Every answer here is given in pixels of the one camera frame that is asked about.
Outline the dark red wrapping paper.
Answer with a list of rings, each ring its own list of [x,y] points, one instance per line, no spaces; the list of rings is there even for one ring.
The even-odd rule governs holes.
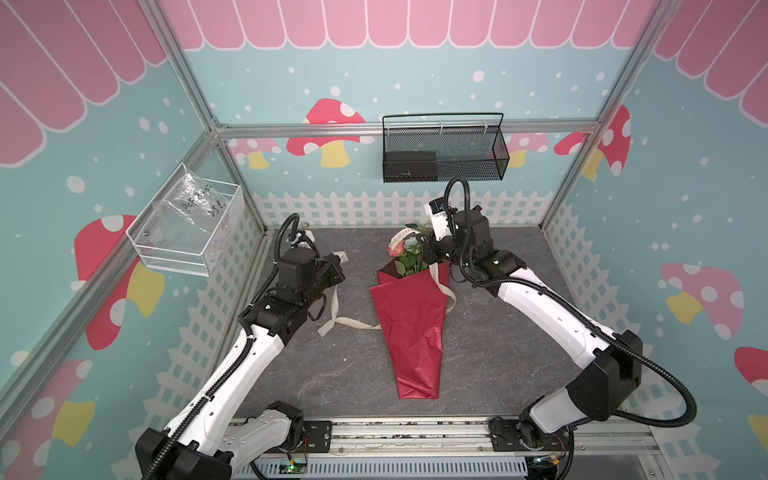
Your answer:
[[[377,271],[377,277],[379,284],[370,293],[392,359],[398,396],[436,399],[449,304],[440,287],[450,285],[449,267],[440,265],[437,279],[428,270],[403,277],[390,261]]]

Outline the pink orange fake rose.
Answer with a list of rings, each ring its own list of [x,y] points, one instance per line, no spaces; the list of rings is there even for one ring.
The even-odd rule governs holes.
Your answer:
[[[397,232],[388,244],[388,254],[391,257],[399,257],[406,253],[418,255],[421,253],[421,245],[417,240],[419,231],[410,227]]]

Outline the cream ribbon strip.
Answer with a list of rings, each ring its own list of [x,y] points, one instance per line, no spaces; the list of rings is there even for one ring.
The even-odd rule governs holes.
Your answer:
[[[399,244],[403,244],[403,246],[405,246],[406,245],[405,239],[411,235],[416,235],[418,232],[419,232],[418,229],[414,229],[411,227],[403,228],[391,238],[388,244],[388,247],[394,248]],[[428,269],[430,272],[430,276],[433,279],[435,285],[447,299],[445,313],[449,314],[456,306],[457,297],[455,293],[447,285],[444,285],[440,282],[439,267],[437,263],[429,264]],[[357,330],[380,330],[381,329],[380,325],[369,325],[353,318],[342,317],[338,314],[338,310],[339,310],[339,300],[338,300],[338,294],[337,294],[337,287],[335,287],[331,297],[331,308],[330,308],[331,319],[318,329],[318,334],[321,337],[326,336],[336,325],[344,325]]]

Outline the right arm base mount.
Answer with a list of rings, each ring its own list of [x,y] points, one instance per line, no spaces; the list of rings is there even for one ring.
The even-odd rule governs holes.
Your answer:
[[[532,423],[518,418],[493,417],[488,429],[494,452],[566,453],[573,440],[567,427],[555,433],[542,433]]]

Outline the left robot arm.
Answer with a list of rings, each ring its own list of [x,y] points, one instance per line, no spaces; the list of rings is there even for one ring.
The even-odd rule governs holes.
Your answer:
[[[293,247],[278,255],[253,302],[238,317],[237,340],[190,403],[162,429],[135,445],[145,479],[229,479],[240,467],[278,449],[292,455],[307,442],[303,412],[285,402],[238,427],[230,425],[269,364],[309,319],[310,307],[344,279],[344,258]]]

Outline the light blue fake flower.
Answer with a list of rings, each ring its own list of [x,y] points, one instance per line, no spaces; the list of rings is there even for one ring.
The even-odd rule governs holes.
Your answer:
[[[428,269],[428,263],[424,259],[424,242],[426,239],[427,228],[424,225],[415,223],[406,224],[404,228],[406,227],[419,230],[417,240],[421,245],[421,253],[418,255],[406,253],[399,257],[392,257],[394,259],[396,273],[400,277],[411,276]]]

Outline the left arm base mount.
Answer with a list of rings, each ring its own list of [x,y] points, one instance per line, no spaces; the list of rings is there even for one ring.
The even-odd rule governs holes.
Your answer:
[[[329,453],[333,423],[331,421],[304,421],[291,423],[286,440],[279,449],[285,452]]]

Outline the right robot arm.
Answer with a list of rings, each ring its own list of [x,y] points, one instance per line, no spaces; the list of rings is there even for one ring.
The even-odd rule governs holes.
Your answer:
[[[532,320],[580,369],[566,386],[533,401],[511,426],[492,421],[493,437],[534,451],[544,449],[559,433],[612,416],[656,428],[679,428],[695,419],[697,404],[690,390],[644,356],[644,344],[635,333],[617,333],[592,320],[550,289],[517,255],[495,248],[480,207],[459,211],[439,197],[426,205],[425,212],[432,231],[419,243],[429,267],[457,266],[465,281]],[[657,374],[680,394],[685,405],[682,414],[655,419],[622,410],[640,386],[644,370]]]

